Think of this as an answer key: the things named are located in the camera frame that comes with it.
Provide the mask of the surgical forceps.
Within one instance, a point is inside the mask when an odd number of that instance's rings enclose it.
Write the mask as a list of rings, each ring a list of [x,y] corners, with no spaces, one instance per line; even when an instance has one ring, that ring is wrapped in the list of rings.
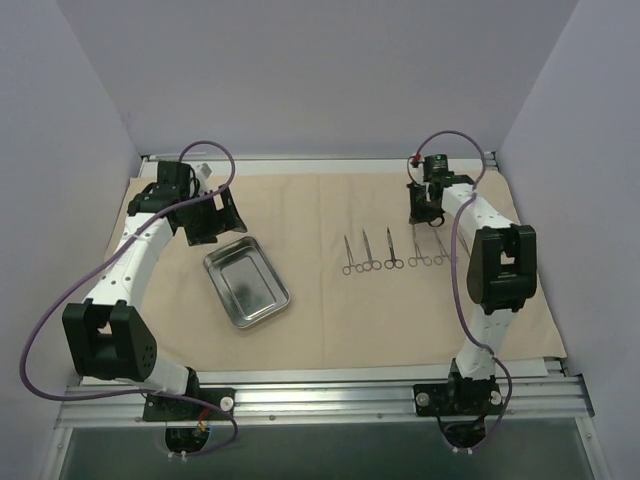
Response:
[[[420,264],[424,266],[431,266],[433,264],[432,259],[429,256],[422,254],[415,227],[412,227],[412,243],[414,248],[414,254],[408,258],[408,264],[410,267],[415,268]]]

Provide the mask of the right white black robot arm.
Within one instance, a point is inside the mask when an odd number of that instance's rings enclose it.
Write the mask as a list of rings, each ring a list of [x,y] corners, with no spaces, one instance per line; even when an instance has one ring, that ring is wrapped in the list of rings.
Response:
[[[471,177],[449,169],[448,157],[419,154],[407,160],[422,170],[422,179],[411,179],[409,223],[441,225],[453,217],[452,244],[458,233],[471,237],[466,274],[468,295],[475,304],[471,321],[460,315],[466,340],[455,358],[460,378],[444,388],[444,400],[455,412],[469,411],[480,400],[474,381],[495,375],[497,353],[509,324],[537,290],[536,232],[500,214],[475,188]]]

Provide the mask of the steel instrument tray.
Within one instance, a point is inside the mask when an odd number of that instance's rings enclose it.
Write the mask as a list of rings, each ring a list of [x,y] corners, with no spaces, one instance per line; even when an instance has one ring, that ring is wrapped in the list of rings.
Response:
[[[237,329],[252,328],[290,303],[288,288],[252,236],[243,236],[207,254],[203,266]]]

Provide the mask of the surgical scissors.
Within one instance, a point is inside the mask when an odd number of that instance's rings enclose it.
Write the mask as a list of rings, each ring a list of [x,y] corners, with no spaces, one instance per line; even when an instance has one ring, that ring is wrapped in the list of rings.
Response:
[[[404,267],[404,261],[398,258],[396,255],[393,236],[389,227],[386,228],[386,238],[389,250],[389,258],[384,261],[384,267],[387,270],[402,269]]]
[[[362,230],[363,245],[365,248],[366,260],[363,262],[363,269],[365,271],[378,271],[382,268],[382,263],[375,259],[370,246],[367,232]]]

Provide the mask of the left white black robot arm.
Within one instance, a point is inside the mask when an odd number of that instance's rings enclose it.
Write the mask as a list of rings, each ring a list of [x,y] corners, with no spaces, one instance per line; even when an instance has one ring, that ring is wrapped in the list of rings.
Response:
[[[225,232],[246,229],[226,185],[211,189],[208,165],[161,161],[157,177],[126,209],[115,260],[87,297],[68,304],[62,322],[81,376],[166,392],[166,408],[179,419],[202,405],[192,369],[162,356],[141,315],[156,263],[178,232],[190,246],[213,244]]]

